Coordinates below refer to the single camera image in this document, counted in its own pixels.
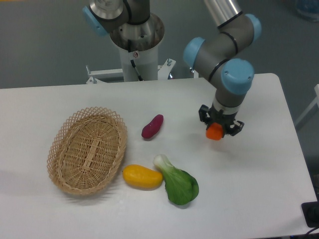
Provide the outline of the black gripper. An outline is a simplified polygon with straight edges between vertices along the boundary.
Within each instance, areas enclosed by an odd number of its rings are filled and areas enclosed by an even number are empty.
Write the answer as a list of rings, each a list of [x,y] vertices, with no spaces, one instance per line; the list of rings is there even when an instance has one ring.
[[[213,123],[217,123],[224,128],[224,135],[235,136],[245,125],[242,121],[235,120],[236,113],[227,115],[223,110],[218,111],[214,107],[209,108],[206,105],[201,105],[198,114],[200,121],[206,125],[206,129]]]

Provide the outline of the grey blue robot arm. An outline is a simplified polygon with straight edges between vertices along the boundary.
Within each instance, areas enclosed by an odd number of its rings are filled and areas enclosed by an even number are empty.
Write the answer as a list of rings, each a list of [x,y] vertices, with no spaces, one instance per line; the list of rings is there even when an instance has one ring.
[[[244,126],[235,117],[251,88],[254,68],[236,55],[260,37],[262,27],[254,15],[243,14],[235,0],[207,0],[205,5],[219,34],[212,41],[192,39],[183,59],[216,88],[212,106],[202,105],[199,118],[206,124],[207,138],[220,140]],[[91,28],[98,35],[109,35],[117,46],[126,82],[159,79],[158,46],[164,25],[151,13],[148,0],[92,0],[82,11]]]

